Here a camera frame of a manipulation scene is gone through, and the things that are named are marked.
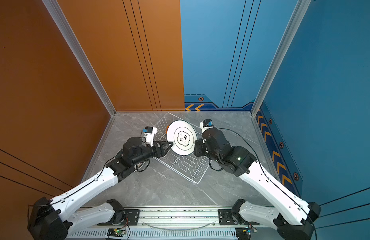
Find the white plate flower outline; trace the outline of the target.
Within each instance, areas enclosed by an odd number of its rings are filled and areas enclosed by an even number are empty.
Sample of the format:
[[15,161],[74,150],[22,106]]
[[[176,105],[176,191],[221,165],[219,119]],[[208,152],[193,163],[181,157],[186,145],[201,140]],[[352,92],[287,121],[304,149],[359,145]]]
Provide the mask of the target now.
[[189,156],[194,152],[194,142],[197,139],[194,127],[184,121],[177,120],[170,124],[167,141],[173,142],[171,149],[180,156]]

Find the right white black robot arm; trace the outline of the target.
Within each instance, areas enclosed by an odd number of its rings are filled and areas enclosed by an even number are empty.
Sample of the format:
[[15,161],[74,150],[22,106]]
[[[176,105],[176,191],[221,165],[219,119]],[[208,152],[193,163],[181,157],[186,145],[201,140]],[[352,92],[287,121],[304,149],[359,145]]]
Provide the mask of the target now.
[[264,207],[238,199],[230,210],[236,224],[252,228],[253,223],[258,223],[275,229],[285,240],[309,240],[318,236],[314,222],[319,218],[321,207],[284,187],[265,170],[256,154],[244,147],[231,146],[221,129],[202,129],[202,138],[195,141],[194,153],[217,162],[219,171],[240,178],[271,203],[271,207]]

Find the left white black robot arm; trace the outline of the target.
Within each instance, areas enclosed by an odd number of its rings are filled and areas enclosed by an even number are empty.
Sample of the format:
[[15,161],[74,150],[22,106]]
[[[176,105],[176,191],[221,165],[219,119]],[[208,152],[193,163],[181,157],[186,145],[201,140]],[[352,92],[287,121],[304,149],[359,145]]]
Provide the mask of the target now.
[[86,210],[80,208],[137,171],[139,164],[164,157],[172,146],[173,142],[145,144],[140,137],[129,138],[116,156],[90,179],[50,200],[43,197],[35,202],[27,226],[33,239],[64,240],[97,224],[124,224],[125,209],[115,199]]

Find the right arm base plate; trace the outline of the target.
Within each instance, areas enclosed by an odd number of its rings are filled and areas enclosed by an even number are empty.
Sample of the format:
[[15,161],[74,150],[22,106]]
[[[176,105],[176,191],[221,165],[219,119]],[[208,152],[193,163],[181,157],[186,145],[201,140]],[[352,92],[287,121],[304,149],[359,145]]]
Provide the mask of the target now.
[[218,219],[221,226],[237,225],[237,226],[259,226],[257,222],[248,222],[238,213],[232,209],[219,209]]

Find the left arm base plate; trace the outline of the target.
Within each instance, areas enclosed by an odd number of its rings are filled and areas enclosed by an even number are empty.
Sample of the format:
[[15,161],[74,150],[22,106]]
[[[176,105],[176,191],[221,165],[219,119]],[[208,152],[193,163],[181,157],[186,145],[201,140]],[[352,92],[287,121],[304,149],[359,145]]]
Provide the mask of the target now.
[[138,209],[127,209],[119,210],[114,213],[108,224],[113,226],[137,226],[140,217],[140,210]]

